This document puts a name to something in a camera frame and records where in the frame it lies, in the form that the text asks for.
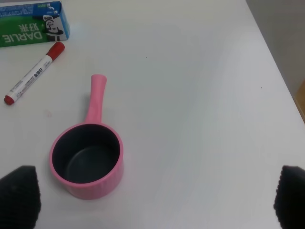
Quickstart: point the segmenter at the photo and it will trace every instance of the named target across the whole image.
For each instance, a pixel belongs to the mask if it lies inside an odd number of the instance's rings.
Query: pink handle
[[[100,123],[102,121],[102,104],[107,78],[104,75],[91,77],[91,94],[89,109],[85,122]]]

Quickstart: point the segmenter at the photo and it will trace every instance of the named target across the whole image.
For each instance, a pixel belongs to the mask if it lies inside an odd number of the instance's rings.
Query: marker
[[[20,80],[9,93],[6,94],[4,102],[7,105],[15,103],[28,88],[38,79],[38,77],[48,68],[48,66],[62,53],[65,46],[61,42],[56,42],[48,53]]]

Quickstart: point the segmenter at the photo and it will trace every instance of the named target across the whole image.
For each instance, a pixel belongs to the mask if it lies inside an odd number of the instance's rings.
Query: marker cap
[[[65,50],[65,46],[61,42],[56,42],[48,51],[47,55],[54,61]]]
[[[7,105],[12,105],[13,103],[15,103],[15,101],[14,101],[11,97],[9,97],[8,95],[6,95],[6,96],[4,97],[4,102],[5,102]]]

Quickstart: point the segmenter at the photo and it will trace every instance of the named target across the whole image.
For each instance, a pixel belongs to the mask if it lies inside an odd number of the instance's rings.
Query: table surface
[[[37,229],[280,228],[282,165],[305,167],[305,128],[244,0],[64,0],[66,50],[13,106],[0,103],[0,175],[35,165]],[[51,43],[0,49],[5,93]],[[53,178],[50,147],[108,78],[119,186],[93,201]]]

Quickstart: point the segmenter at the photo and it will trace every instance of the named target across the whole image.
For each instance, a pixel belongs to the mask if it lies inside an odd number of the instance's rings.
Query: toothpaste box
[[[60,1],[0,7],[0,47],[64,41],[69,34]]]

